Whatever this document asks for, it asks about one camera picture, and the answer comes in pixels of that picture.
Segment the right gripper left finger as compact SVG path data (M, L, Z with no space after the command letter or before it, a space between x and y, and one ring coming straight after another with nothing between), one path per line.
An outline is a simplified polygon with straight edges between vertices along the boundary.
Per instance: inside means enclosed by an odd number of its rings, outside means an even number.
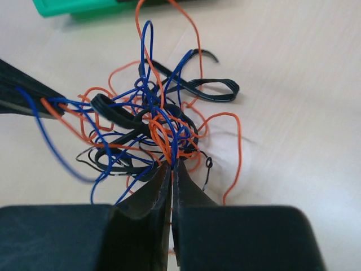
M162 165L116 205L1 208L2 270L165 270L170 176Z

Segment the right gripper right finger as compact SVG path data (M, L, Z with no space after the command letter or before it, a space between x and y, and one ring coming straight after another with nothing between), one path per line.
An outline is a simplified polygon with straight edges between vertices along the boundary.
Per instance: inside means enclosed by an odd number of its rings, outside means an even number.
M325 270L309 220L291 206L220 206L174 167L172 230L181 270Z

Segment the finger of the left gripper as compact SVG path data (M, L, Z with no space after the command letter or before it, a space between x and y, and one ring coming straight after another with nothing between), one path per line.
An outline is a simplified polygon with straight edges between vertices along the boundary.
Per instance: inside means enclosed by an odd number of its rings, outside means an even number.
M30 75L1 60L1 114L32 116L33 110L27 100L33 102L39 117L52 119L53 115L41 103L45 98L50 102L65 96L39 82Z

